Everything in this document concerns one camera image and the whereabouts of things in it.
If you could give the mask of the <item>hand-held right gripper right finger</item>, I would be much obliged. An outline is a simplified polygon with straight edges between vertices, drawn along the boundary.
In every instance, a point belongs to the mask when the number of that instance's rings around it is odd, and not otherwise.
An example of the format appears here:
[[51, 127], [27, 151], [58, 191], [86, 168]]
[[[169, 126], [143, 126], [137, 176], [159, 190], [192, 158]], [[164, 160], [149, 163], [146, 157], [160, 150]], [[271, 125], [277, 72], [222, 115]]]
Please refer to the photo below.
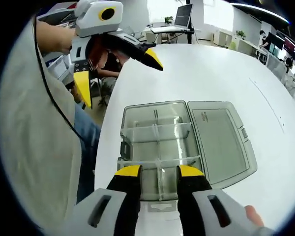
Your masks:
[[213, 189], [197, 168], [177, 166], [177, 208], [185, 236], [271, 236], [251, 221], [245, 208], [221, 189]]

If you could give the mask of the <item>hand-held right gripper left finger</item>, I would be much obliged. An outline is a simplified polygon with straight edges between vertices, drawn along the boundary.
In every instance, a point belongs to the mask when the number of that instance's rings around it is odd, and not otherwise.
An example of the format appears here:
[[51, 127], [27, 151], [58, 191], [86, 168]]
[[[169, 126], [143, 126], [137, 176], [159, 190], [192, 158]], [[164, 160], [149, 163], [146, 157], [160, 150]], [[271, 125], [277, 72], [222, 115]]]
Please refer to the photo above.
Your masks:
[[79, 202], [68, 220], [69, 236], [133, 236], [140, 211], [142, 166], [118, 170], [106, 188]]

